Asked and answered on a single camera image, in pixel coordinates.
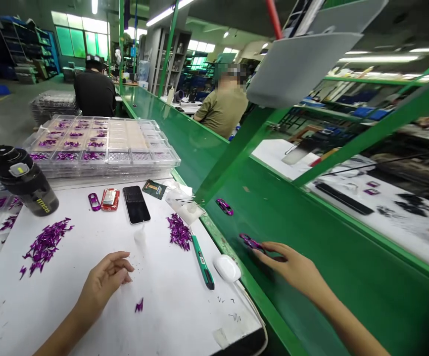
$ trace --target black water bottle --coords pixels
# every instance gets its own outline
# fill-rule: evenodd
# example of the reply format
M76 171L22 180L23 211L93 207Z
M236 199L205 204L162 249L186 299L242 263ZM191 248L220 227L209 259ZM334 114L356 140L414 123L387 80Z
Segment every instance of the black water bottle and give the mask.
M59 206L41 168L24 149L0 145L0 182L36 216L49 215Z

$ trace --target man in olive shirt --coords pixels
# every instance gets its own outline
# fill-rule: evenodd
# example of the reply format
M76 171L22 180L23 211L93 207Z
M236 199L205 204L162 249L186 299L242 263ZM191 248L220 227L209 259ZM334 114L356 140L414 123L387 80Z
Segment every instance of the man in olive shirt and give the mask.
M194 119L228 139L247 104L247 97L240 85L239 69L231 68L221 76L218 88L206 97Z

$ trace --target pen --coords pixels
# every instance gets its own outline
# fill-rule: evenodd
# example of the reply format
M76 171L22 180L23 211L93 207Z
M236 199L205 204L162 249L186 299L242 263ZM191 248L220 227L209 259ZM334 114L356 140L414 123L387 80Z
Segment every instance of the pen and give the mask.
M198 239L193 234L193 231L190 228L191 238L193 239L194 251L196 252L196 257L198 258L199 268L201 269L201 274L203 275L204 283L206 283L206 287L208 289L214 290L214 281L211 276L211 272L209 272L209 268L204 260L203 253L201 252L201 248L198 244Z

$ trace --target purple car model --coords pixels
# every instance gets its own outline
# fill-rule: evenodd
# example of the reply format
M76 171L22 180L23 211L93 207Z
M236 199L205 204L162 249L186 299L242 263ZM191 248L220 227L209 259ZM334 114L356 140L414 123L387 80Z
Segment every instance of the purple car model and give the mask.
M97 194L91 193L88 195L89 198L89 204L91 205L91 208L93 211L100 210L100 203L99 198L97 198Z
M219 205L219 207L227 214L227 215L233 215L234 210L229 206L228 203L224 201L224 199L216 199L216 204Z
M259 251L265 253L265 250L262 247L262 245L259 244L258 242L256 242L255 240L252 240L249 235L241 233L241 234L239 234L239 237L242 240L244 240L244 244L246 244L250 248L256 249L256 250L259 250Z

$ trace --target factory floor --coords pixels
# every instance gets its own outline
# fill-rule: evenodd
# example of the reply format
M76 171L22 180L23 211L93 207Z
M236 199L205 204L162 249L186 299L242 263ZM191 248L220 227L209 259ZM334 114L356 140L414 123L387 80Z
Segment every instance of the factory floor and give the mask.
M29 102L47 90L74 90L72 84L64 83L62 74L34 85L0 79L10 95L0 95L0 144L18 146L33 132L36 125Z

